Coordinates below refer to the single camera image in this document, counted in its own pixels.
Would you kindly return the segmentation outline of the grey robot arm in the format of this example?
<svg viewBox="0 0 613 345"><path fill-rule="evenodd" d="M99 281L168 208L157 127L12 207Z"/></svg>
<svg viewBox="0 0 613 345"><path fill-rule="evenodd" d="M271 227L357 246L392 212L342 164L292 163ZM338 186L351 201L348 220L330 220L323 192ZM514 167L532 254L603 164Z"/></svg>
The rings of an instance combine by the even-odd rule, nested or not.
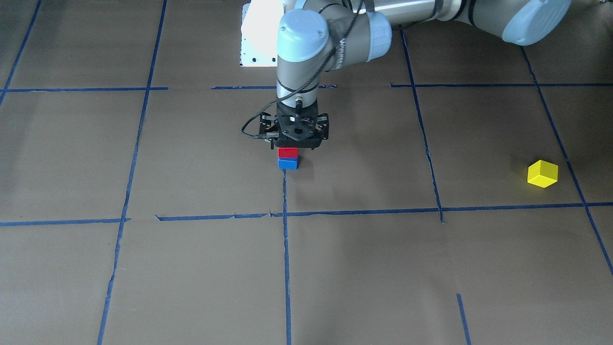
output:
<svg viewBox="0 0 613 345"><path fill-rule="evenodd" d="M329 138L320 113L320 75L384 56L393 29L431 20L460 21L518 46L532 45L565 17L569 0L298 0L280 19L276 99L253 118L252 139L315 149Z"/></svg>

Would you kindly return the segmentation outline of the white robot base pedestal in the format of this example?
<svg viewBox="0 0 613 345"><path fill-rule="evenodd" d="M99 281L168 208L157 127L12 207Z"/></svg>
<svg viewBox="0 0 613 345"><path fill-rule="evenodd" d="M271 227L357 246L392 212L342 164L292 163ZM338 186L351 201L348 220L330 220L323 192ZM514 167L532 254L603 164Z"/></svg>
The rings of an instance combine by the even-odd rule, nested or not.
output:
<svg viewBox="0 0 613 345"><path fill-rule="evenodd" d="M282 0L251 0L242 7L239 64L246 68L277 66L278 28L285 14Z"/></svg>

